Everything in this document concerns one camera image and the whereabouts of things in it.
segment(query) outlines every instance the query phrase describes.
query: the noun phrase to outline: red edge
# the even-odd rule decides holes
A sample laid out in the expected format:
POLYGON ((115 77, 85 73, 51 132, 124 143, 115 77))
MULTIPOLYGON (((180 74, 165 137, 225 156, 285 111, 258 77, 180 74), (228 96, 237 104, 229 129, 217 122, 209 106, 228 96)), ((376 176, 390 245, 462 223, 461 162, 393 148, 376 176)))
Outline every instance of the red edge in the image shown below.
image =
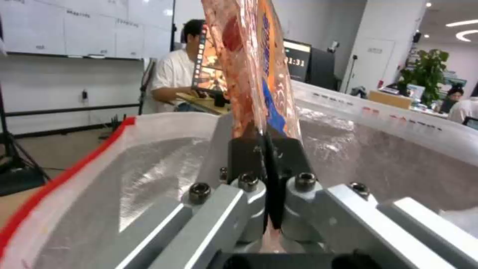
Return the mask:
POLYGON ((43 188, 38 190, 32 197, 30 197, 27 202, 25 202, 19 210, 9 219, 8 223, 2 229, 0 234, 0 260, 3 259, 5 248, 9 243, 10 239, 15 234, 17 228, 20 224, 28 217, 30 212, 35 209, 35 207, 45 198, 48 194, 53 192, 56 188, 63 185, 67 182, 72 176, 74 176, 78 171, 83 169, 89 162, 95 160, 101 153, 103 153, 113 142, 115 142, 121 134, 124 132, 128 125, 134 125, 135 117, 126 118, 123 123, 118 127, 118 129, 102 143, 95 151, 90 153, 87 157, 77 162, 70 169, 66 170, 52 181, 47 183, 43 188))

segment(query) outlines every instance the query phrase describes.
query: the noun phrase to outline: white t-shirt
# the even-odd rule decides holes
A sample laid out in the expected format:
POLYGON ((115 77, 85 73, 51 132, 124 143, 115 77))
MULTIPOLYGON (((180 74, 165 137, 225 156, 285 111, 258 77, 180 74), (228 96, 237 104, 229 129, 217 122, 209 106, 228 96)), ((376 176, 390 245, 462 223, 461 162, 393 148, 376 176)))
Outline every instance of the white t-shirt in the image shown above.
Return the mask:
POLYGON ((448 114, 449 120, 459 124, 462 124, 466 117, 478 118, 478 97, 456 103, 448 114))
MULTIPOLYGON (((156 74, 151 90, 168 87, 190 87, 193 84, 194 62, 191 61, 185 49, 180 49, 166 55, 156 65, 156 74)), ((174 100, 174 105, 184 101, 174 100)))

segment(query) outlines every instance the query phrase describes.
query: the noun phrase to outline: whiteboard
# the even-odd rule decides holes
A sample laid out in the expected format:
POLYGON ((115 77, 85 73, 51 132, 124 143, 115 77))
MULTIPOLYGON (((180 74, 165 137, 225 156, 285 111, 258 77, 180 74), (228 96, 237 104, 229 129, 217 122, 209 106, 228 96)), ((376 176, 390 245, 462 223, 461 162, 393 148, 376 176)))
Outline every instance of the whiteboard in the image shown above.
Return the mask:
POLYGON ((159 58, 169 52, 173 0, 0 0, 6 50, 159 58))

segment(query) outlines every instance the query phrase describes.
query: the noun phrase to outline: snack bag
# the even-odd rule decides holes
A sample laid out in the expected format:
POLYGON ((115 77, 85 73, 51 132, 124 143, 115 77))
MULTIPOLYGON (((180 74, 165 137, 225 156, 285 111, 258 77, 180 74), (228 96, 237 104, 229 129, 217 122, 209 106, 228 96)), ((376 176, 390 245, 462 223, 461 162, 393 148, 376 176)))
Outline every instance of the snack bag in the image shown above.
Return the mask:
POLYGON ((202 0, 225 71, 234 137, 267 125, 300 139, 282 30, 270 0, 202 0))

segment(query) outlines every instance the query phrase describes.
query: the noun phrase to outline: green leaves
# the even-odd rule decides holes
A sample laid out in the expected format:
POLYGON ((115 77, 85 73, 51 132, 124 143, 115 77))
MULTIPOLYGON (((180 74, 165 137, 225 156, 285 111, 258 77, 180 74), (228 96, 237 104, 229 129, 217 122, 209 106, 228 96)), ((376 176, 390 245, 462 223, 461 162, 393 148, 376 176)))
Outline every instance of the green leaves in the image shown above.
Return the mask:
POLYGON ((430 106, 434 100, 439 99, 439 83, 444 83, 443 72, 446 70, 446 62, 449 53, 438 49, 429 52, 421 50, 418 52, 420 59, 415 61, 413 70, 403 69, 400 71, 402 80, 399 86, 406 87, 408 84, 415 84, 425 87, 422 96, 422 103, 430 106))

